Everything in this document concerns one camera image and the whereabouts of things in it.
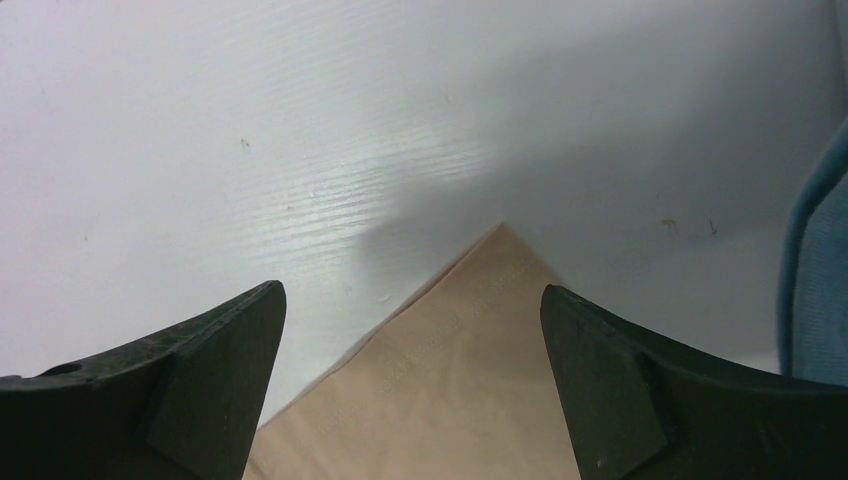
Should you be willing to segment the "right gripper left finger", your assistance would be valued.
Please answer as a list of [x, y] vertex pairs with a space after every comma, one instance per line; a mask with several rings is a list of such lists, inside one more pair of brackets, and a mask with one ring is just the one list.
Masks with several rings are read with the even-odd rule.
[[239, 479], [286, 293], [264, 282], [119, 347], [1, 380], [5, 479]]

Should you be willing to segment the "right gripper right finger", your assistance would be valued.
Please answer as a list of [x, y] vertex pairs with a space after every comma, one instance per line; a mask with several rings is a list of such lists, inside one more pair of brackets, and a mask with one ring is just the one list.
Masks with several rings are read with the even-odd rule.
[[847, 391], [750, 368], [556, 285], [541, 326], [585, 479], [843, 479]]

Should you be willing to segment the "beige t shirt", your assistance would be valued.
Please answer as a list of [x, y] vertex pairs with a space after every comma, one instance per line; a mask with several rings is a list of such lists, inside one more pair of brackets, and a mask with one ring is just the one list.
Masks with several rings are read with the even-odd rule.
[[255, 436], [248, 479], [575, 479], [553, 276], [498, 226]]

